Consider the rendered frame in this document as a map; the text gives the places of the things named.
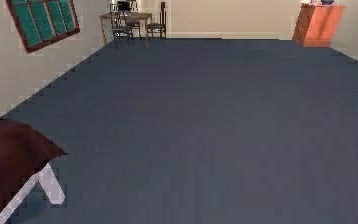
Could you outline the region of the black chair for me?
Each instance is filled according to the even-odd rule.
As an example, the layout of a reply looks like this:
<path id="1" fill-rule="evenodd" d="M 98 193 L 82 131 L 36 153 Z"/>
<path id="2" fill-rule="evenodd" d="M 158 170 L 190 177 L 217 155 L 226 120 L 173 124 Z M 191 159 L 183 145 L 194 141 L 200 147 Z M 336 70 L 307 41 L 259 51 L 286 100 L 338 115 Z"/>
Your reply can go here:
<path id="1" fill-rule="evenodd" d="M 133 43 L 132 22 L 131 18 L 128 17 L 131 11 L 119 11 L 117 2 L 110 4 L 112 34 L 114 39 L 124 36 L 127 39 L 128 44 L 131 45 Z"/>
<path id="2" fill-rule="evenodd" d="M 155 34 L 158 34 L 160 38 L 167 37 L 167 11 L 166 2 L 160 3 L 159 21 L 151 22 L 147 25 L 147 36 L 153 38 Z"/>

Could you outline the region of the brown wooden table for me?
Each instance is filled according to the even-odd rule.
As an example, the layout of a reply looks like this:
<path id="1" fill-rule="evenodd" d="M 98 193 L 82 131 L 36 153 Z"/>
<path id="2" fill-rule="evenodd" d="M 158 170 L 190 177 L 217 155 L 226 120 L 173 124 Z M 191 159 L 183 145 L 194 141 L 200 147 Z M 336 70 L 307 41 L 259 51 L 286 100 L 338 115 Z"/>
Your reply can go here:
<path id="1" fill-rule="evenodd" d="M 132 12 L 128 15 L 129 18 L 131 19 L 135 19 L 135 20 L 139 20 L 139 21 L 143 21 L 145 27 L 147 27 L 148 25 L 148 21 L 152 20 L 152 14 L 151 13 L 140 13 L 140 12 Z M 105 13 L 99 16 L 99 21 L 100 21 L 100 31 L 101 31 L 101 40 L 103 41 L 104 45 L 107 45 L 107 36 L 105 34 L 105 30 L 104 30 L 104 21 L 105 20 L 110 20 L 111 19 L 111 13 Z"/>

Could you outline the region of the black appliance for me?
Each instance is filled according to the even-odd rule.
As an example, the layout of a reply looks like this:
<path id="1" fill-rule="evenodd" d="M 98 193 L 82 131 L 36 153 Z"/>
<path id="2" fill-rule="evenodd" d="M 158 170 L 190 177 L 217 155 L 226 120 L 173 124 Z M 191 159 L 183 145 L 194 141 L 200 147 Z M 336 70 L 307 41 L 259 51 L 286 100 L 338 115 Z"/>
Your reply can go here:
<path id="1" fill-rule="evenodd" d="M 117 8 L 121 12 L 130 12 L 131 11 L 131 3 L 129 0 L 118 1 Z"/>

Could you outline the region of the brown framed window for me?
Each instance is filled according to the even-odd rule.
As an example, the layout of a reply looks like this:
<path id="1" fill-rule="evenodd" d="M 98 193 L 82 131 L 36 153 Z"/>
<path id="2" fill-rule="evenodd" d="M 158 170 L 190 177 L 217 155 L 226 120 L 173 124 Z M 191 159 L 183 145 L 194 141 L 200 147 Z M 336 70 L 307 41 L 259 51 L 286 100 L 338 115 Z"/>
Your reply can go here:
<path id="1" fill-rule="evenodd" d="M 73 0 L 5 0 L 27 54 L 80 32 Z"/>

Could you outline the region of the orange wooden cabinet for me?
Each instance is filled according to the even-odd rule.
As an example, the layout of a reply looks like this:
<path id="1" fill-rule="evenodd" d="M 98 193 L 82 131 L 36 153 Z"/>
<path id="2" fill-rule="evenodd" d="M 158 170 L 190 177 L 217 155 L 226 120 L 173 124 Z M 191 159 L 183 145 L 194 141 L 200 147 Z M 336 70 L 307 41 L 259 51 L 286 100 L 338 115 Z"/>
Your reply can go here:
<path id="1" fill-rule="evenodd" d="M 303 47 L 329 47 L 345 7 L 302 3 L 292 40 Z"/>

